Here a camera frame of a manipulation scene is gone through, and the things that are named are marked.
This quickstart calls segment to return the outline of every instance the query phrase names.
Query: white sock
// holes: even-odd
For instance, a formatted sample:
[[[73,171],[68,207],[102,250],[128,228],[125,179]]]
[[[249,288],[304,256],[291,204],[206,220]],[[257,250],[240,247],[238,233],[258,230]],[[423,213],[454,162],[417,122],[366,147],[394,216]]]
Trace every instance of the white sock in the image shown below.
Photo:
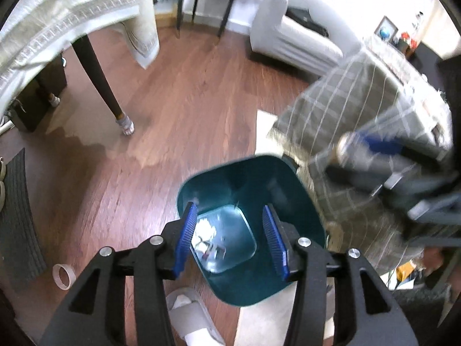
[[[185,295],[178,295],[173,309],[191,304],[192,301]],[[185,336],[187,346],[224,346],[217,342],[209,333],[208,329],[199,329]]]

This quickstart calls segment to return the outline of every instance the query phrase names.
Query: silver screw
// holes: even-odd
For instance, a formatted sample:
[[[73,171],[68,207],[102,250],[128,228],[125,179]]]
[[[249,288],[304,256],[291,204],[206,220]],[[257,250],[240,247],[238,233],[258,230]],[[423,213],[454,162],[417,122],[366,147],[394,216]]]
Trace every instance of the silver screw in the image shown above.
[[[106,246],[99,250],[99,255],[101,256],[109,256],[111,254],[112,254],[112,248],[110,247]]]
[[[350,249],[348,254],[351,258],[356,259],[360,256],[360,251],[358,249]]]
[[[301,237],[298,239],[298,244],[301,247],[309,247],[311,245],[311,240],[309,238]]]
[[[154,235],[150,238],[149,242],[151,245],[159,246],[163,243],[163,238],[161,235]]]

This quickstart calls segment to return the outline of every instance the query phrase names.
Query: brown hardwood floor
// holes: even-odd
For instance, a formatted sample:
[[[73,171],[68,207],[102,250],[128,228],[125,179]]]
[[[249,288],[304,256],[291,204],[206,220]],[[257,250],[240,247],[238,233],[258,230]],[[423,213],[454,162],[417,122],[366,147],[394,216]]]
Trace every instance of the brown hardwood floor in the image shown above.
[[[78,275],[100,247],[132,248],[177,218],[176,196],[189,176],[252,155],[256,111],[280,113],[307,82],[284,66],[250,61],[248,38],[188,27],[181,39],[159,29],[160,52],[143,70],[122,38],[109,29],[90,35],[104,73],[135,134],[121,134],[112,114],[72,49],[64,53],[68,87],[61,105],[31,134],[16,129],[0,137],[9,161],[26,147],[26,174],[35,229],[49,266],[16,292],[0,260],[0,284],[18,323],[35,341],[65,295],[52,280],[55,263]],[[232,346],[239,309],[220,302],[195,263],[167,292],[195,287]],[[133,286],[126,288],[126,334],[135,345]]]

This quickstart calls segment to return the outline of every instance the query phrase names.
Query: black bag on sofa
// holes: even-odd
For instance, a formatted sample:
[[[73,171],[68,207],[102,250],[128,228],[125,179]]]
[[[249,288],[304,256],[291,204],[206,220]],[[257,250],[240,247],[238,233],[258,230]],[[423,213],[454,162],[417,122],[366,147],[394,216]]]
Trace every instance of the black bag on sofa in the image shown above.
[[[309,10],[289,6],[285,15],[306,29],[315,31],[316,33],[328,38],[328,30],[312,20]]]

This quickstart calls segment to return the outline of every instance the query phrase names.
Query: gray checkered cloth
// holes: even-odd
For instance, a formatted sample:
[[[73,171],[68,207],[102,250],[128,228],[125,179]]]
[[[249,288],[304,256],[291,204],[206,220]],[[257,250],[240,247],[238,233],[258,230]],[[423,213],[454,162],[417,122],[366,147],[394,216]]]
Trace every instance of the gray checkered cloth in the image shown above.
[[[420,256],[422,249],[407,246],[402,223],[381,201],[352,188],[336,185],[325,175],[333,146],[349,131],[380,137],[407,136],[435,144],[423,126],[413,99],[389,67],[366,47],[304,91],[276,121],[269,133],[294,157],[298,176],[309,190],[321,219],[343,231],[337,248],[359,248],[383,274]],[[417,170],[403,158],[388,157],[379,165],[389,173]]]

